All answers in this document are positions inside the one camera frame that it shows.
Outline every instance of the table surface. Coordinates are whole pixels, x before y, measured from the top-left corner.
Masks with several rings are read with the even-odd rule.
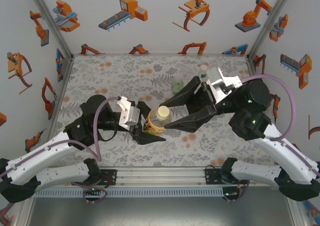
[[[155,108],[173,96],[171,80],[181,79],[186,85],[198,75],[199,66],[219,66],[224,75],[241,78],[249,75],[245,57],[235,56],[76,56],[60,108],[54,136],[81,116],[80,104],[94,94],[106,98],[125,96],[130,100],[145,101]],[[120,111],[111,103],[114,111]],[[171,108],[172,120],[188,114],[187,108]],[[273,160],[262,150],[238,138],[228,125],[233,114],[213,117],[196,133],[167,130],[166,142],[137,145],[129,133],[118,132],[109,142],[100,142],[102,162],[100,166],[206,166],[222,165],[227,157],[264,165]],[[102,132],[104,138],[113,132]],[[82,162],[92,157],[81,151],[64,158],[55,166]]]

